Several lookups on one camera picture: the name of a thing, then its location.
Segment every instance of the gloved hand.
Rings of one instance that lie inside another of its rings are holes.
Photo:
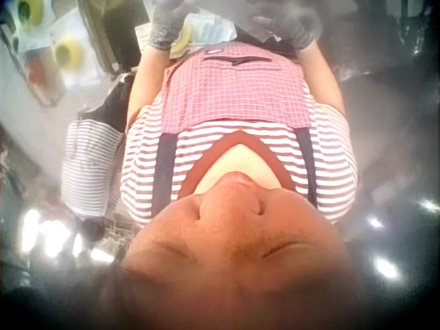
[[[275,35],[290,41],[296,51],[307,48],[314,38],[307,31],[301,19],[305,15],[316,15],[313,10],[299,9],[292,4],[263,4],[260,14],[252,17],[252,21],[274,33]]]
[[[197,12],[195,0],[155,0],[148,44],[157,50],[170,50],[179,37],[186,16]]]

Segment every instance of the yellow roll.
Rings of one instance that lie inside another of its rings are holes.
[[[80,43],[74,38],[64,38],[52,48],[52,51],[55,63],[63,70],[75,70],[81,64],[83,51]]]
[[[16,10],[23,26],[38,25],[43,19],[42,0],[18,0]]]
[[[171,53],[178,53],[183,50],[189,44],[192,36],[193,29],[191,28],[191,25],[185,24],[181,29],[179,38],[173,43],[173,46],[171,47]]]

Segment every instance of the dark suspender strap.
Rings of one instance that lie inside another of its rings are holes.
[[[316,196],[316,167],[314,158],[314,149],[311,145],[310,130],[308,128],[295,129],[296,141],[300,145],[302,158],[304,159],[307,170],[307,181],[309,182],[309,202],[318,208],[318,198]]]
[[[302,158],[307,170],[309,182],[309,202],[318,207],[316,196],[316,168],[314,150],[311,144],[308,128],[295,129],[296,141],[300,145]],[[151,200],[151,215],[155,217],[171,203],[171,187],[173,185],[174,163],[177,150],[177,134],[163,133],[159,138],[156,166],[153,181],[153,198]]]
[[[151,199],[151,216],[155,217],[171,203],[177,134],[163,133],[159,137]]]

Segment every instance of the nostril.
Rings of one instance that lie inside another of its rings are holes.
[[[260,203],[260,212],[258,213],[258,215],[264,215],[265,212],[266,212],[266,204]]]

